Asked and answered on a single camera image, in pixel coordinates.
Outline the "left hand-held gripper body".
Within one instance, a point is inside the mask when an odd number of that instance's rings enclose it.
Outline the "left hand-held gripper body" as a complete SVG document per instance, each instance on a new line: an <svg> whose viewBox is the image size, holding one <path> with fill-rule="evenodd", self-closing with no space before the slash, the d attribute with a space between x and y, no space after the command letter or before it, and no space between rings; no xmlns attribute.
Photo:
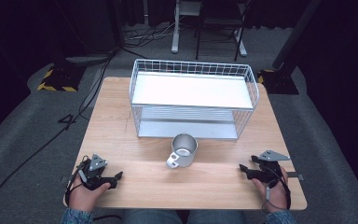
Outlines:
<svg viewBox="0 0 358 224"><path fill-rule="evenodd" d="M107 161L94 153L91 157L85 156L78 166L83 185L89 190L95 190L108 180L102 177Z"/></svg>

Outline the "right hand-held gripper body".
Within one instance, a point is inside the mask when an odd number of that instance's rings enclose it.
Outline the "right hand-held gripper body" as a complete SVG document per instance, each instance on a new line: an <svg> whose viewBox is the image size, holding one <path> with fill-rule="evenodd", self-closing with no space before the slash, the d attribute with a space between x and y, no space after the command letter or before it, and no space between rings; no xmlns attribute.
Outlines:
<svg viewBox="0 0 358 224"><path fill-rule="evenodd" d="M279 180L282 178L281 166L279 161L290 161L289 156L283 155L281 153L275 152L273 150L266 150L259 156L257 156L261 161L262 165L259 165L257 180L269 183L274 180Z"/></svg>

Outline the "person's right hand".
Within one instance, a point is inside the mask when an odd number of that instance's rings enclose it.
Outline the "person's right hand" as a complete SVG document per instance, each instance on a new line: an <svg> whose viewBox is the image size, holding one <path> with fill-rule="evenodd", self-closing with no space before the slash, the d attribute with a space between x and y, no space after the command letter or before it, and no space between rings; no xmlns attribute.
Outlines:
<svg viewBox="0 0 358 224"><path fill-rule="evenodd" d="M262 209L269 213L283 211L288 208L286 190L282 183L288 183L288 174L281 168L282 180L276 186L269 190L269 199L267 199L268 184L262 183L257 179L252 179L253 184L259 191L263 202Z"/></svg>

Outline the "person's left hand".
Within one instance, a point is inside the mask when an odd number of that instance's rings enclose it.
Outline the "person's left hand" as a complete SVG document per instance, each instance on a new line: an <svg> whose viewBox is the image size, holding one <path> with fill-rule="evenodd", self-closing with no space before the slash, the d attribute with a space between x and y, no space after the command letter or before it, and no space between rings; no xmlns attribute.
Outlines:
<svg viewBox="0 0 358 224"><path fill-rule="evenodd" d="M67 206L83 212L91 212L99 198L111 187L109 183L104 183L95 190L87 189L79 176L73 182L69 203Z"/></svg>

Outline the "silver metal mug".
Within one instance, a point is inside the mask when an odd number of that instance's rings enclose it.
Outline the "silver metal mug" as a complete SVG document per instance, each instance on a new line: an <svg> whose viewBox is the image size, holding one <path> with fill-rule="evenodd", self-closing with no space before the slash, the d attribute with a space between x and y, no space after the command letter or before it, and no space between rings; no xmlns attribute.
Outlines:
<svg viewBox="0 0 358 224"><path fill-rule="evenodd" d="M197 140L190 134L180 133L172 140L172 153L166 160L170 169L188 167L192 164L198 149Z"/></svg>

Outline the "black yellow striped stand base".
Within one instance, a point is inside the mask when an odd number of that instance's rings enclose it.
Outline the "black yellow striped stand base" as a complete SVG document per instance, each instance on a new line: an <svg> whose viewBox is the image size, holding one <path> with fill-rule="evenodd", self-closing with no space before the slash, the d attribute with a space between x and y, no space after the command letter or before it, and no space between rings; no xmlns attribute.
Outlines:
<svg viewBox="0 0 358 224"><path fill-rule="evenodd" d="M260 70L257 81L261 83L268 94L298 95L296 84L291 77L283 76L278 70Z"/></svg>
<svg viewBox="0 0 358 224"><path fill-rule="evenodd" d="M78 91L79 84L85 71L86 68L84 66L69 65L58 67L52 65L46 72L37 89L39 91Z"/></svg>

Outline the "black slanted stand pole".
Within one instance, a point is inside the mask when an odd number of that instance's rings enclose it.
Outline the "black slanted stand pole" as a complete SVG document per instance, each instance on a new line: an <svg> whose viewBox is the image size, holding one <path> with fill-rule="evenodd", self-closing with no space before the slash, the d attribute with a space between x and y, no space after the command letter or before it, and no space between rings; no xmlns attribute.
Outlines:
<svg viewBox="0 0 358 224"><path fill-rule="evenodd" d="M289 64L290 58L295 54L296 45L298 44L302 33L307 28L313 14L321 2L322 0L310 0L298 22L296 23L292 33L289 35L282 49L275 58L272 64L275 69L282 70L286 65Z"/></svg>

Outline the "black folding chair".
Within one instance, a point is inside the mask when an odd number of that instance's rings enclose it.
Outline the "black folding chair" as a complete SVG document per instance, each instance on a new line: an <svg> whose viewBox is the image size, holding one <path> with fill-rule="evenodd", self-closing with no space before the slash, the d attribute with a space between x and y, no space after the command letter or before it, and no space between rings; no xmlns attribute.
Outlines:
<svg viewBox="0 0 358 224"><path fill-rule="evenodd" d="M245 17L254 0L200 0L200 13L196 27L196 56L200 56L201 43L224 43L233 39L236 45L234 61L241 53ZM206 29L232 30L228 40L202 39L201 32Z"/></svg>

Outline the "grey metal table bracket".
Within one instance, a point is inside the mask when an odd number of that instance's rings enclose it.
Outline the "grey metal table bracket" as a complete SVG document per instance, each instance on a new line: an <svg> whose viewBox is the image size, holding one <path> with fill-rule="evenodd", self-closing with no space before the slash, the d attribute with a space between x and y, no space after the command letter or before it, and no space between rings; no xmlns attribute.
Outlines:
<svg viewBox="0 0 358 224"><path fill-rule="evenodd" d="M287 175L289 178L297 178L299 181L305 180L305 177L297 172L288 172Z"/></svg>

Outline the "white metal desk frame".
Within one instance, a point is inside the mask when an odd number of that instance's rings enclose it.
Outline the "white metal desk frame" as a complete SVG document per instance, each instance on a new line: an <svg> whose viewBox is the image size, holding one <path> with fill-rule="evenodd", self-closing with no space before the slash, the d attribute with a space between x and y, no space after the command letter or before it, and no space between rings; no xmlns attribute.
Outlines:
<svg viewBox="0 0 358 224"><path fill-rule="evenodd" d="M184 16L199 16L200 14L200 1L190 1L190 0L175 0L175 9L174 9L174 27L172 35L172 47L171 52L173 54L178 53L179 50L179 37L180 37L180 19L183 19ZM242 42L240 41L240 34L242 29L238 28L234 31L235 41L240 44L240 55L242 57L247 56L247 50Z"/></svg>

